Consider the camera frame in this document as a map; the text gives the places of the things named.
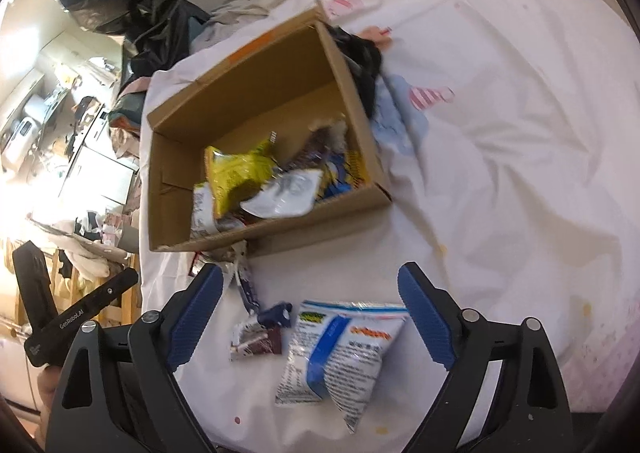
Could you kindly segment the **person's left hand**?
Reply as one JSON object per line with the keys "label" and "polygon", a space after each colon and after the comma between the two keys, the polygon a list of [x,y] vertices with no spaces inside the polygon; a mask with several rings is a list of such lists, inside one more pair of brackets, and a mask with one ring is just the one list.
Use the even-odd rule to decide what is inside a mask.
{"label": "person's left hand", "polygon": [[61,373],[60,366],[48,365],[38,375],[38,391],[42,401],[39,432],[43,438],[47,434],[51,409]]}

